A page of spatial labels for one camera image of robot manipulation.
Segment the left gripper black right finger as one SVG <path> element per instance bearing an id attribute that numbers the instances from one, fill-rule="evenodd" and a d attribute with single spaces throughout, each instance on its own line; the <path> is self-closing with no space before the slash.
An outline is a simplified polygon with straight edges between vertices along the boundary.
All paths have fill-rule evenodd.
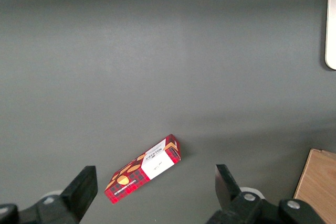
<path id="1" fill-rule="evenodd" d="M 271 204 L 252 191 L 242 191 L 225 164 L 215 169 L 215 190 L 221 210 L 207 223 L 324 223 L 318 213 L 299 199 Z"/>

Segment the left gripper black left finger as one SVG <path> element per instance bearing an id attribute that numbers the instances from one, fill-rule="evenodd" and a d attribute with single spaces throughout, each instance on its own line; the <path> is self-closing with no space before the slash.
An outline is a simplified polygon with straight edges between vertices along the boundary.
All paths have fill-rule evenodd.
<path id="1" fill-rule="evenodd" d="M 95 166 L 86 166 L 60 193 L 49 195 L 24 210 L 1 204 L 1 223 L 79 223 L 98 192 Z"/>

